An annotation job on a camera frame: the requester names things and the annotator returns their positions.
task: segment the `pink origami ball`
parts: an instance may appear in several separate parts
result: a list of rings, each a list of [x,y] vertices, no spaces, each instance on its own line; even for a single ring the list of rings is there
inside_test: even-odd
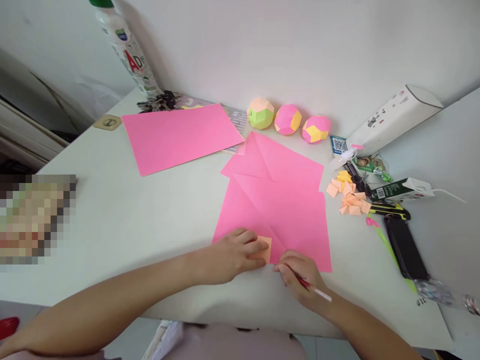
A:
[[[332,122],[326,116],[312,116],[305,121],[301,128],[301,135],[307,143],[316,144],[327,138]]]
[[[275,117],[275,129],[282,135],[293,134],[300,126],[302,115],[293,104],[283,105]]]

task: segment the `pen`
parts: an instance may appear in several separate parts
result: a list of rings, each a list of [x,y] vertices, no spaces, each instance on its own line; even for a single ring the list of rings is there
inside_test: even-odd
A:
[[[298,279],[298,282],[300,282],[300,284],[302,284],[307,290],[308,289],[311,289],[313,290],[314,292],[316,292],[318,295],[320,295],[322,298],[324,298],[325,300],[327,300],[328,302],[332,302],[332,298],[330,296],[328,296],[326,293],[324,293],[323,291],[317,289],[315,286],[313,286],[312,284],[310,284],[309,282],[303,280],[300,276],[297,276],[296,277]]]

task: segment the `orange paper pile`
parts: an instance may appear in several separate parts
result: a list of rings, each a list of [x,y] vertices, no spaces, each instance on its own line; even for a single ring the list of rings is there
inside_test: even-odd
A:
[[[342,170],[338,173],[336,179],[332,179],[331,183],[328,184],[326,192],[329,193],[332,198],[334,198],[337,193],[343,194],[343,199],[341,200],[342,207],[340,209],[342,215],[346,213],[355,216],[360,216],[362,213],[368,214],[372,205],[367,202],[365,193],[355,193],[356,189],[357,185],[352,182],[349,172]]]

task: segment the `white box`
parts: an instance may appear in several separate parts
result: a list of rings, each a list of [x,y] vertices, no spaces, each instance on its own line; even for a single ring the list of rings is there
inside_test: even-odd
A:
[[[347,139],[362,145],[358,156],[375,155],[391,141],[443,109],[442,103],[422,88],[405,85],[385,105],[360,125]]]

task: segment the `keys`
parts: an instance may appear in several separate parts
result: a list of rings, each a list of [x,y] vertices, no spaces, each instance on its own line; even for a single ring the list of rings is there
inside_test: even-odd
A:
[[[178,98],[180,98],[178,92],[165,90],[162,95],[150,97],[146,101],[137,102],[137,106],[141,109],[140,113],[170,111],[172,109],[180,109],[180,107],[177,106]]]

